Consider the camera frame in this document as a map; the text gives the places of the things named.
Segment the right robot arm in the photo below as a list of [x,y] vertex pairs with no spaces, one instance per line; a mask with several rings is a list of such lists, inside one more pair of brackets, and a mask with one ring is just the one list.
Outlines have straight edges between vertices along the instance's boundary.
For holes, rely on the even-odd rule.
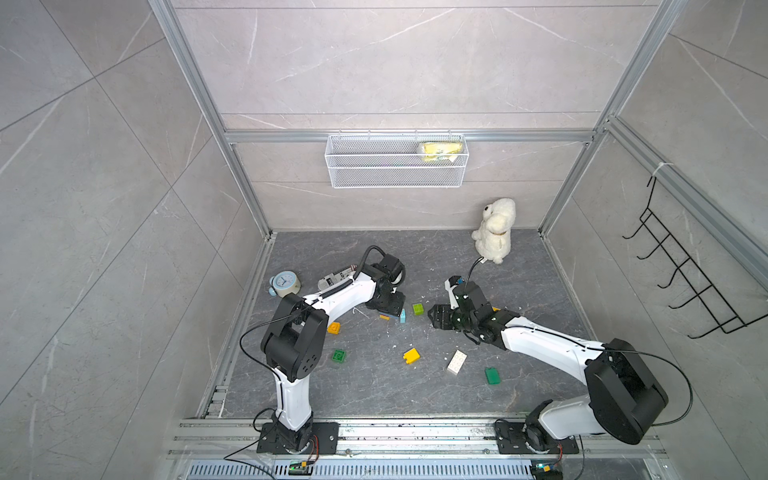
[[586,386],[584,395],[544,400],[527,415],[521,433],[529,450],[544,454],[569,437],[591,434],[637,445],[649,429],[664,426],[659,416],[669,396],[645,362],[650,353],[619,338],[582,339],[497,309],[469,276],[451,276],[444,288],[448,303],[428,312],[434,328],[535,358]]

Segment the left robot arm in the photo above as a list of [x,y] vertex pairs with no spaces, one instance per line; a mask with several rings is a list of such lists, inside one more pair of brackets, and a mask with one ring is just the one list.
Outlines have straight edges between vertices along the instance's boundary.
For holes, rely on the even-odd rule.
[[260,430],[268,452],[301,453],[309,449],[312,457],[330,452],[329,443],[337,438],[324,437],[313,429],[309,401],[310,374],[321,358],[327,328],[360,304],[379,313],[400,315],[405,295],[397,287],[405,277],[400,259],[371,245],[351,275],[315,294],[286,294],[271,320],[245,331],[250,334],[265,329],[260,344],[263,361],[244,346],[240,350],[275,380],[276,407]]

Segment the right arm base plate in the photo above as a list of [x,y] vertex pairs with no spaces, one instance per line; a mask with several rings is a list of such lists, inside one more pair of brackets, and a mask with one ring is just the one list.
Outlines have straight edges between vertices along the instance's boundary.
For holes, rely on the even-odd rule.
[[578,454],[579,444],[572,437],[556,440],[543,429],[523,421],[497,419],[493,423],[497,448],[501,454]]

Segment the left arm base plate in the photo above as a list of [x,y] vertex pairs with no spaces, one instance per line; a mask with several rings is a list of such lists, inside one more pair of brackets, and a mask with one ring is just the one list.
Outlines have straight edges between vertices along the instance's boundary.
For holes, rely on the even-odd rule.
[[267,422],[261,430],[258,453],[333,455],[337,451],[339,427],[336,422],[310,420],[297,431],[281,422]]

